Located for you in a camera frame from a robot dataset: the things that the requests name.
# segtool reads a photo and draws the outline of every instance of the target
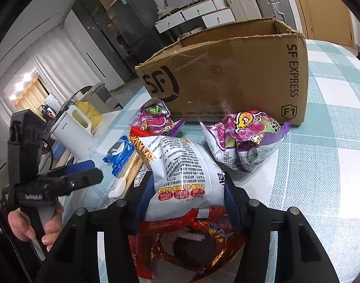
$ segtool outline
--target white drawer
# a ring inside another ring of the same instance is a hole
[[[213,3],[213,0],[205,1],[196,4],[195,6],[191,6],[187,9],[182,10],[183,16],[185,20],[190,20],[192,18],[211,13],[215,11],[215,5]]]
[[[215,8],[221,9],[227,7],[225,0],[213,0]]]
[[[234,22],[235,18],[232,11],[228,8],[202,16],[202,20],[205,22],[206,27],[213,27],[224,23]]]
[[[171,16],[168,16],[162,20],[160,20],[156,25],[156,29],[159,33],[163,33],[164,31],[170,29],[171,27],[175,27],[180,23],[185,22],[183,16],[180,12],[174,13]]]

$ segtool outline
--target orange curtain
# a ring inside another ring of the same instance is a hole
[[[30,109],[37,116],[42,118],[38,108],[46,97],[48,97],[48,93],[36,78],[27,88],[25,88],[22,94],[15,101],[14,105],[18,111]]]

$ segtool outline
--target yellow bag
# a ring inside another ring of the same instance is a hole
[[[88,102],[76,102],[75,106],[80,109],[80,111],[86,115],[88,119],[91,121],[91,131],[99,124],[99,122],[103,119],[103,117],[99,114],[99,112],[94,108],[94,106]],[[87,123],[84,120],[79,119],[75,114],[74,118],[78,121],[82,126],[87,127]]]

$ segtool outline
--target plaid tablecloth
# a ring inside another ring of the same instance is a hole
[[[307,49],[309,90],[304,123],[291,129],[259,171],[232,177],[251,198],[270,208],[301,209],[340,281],[347,283],[360,271],[360,61],[329,42],[307,40]],[[94,150],[102,152],[111,140],[127,134],[129,119],[149,98],[144,88],[140,90],[96,141]],[[206,145],[196,124],[185,125],[181,135]],[[97,152],[91,158],[106,177],[100,185],[66,198],[65,221],[78,207],[92,211],[108,205],[106,191],[114,180],[108,175],[111,169],[100,162]],[[273,233],[267,282],[274,280],[276,243]],[[200,282],[233,282],[238,262],[232,260]]]

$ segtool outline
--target hand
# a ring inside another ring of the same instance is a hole
[[[45,235],[41,239],[44,245],[47,246],[47,251],[52,248],[52,245],[56,241],[60,234],[63,223],[62,213],[64,208],[60,202],[56,202],[56,211],[53,219],[49,220],[44,226]],[[12,211],[8,214],[8,223],[13,231],[14,235],[21,241],[33,240],[36,238],[36,233],[29,221],[21,214],[20,208]]]

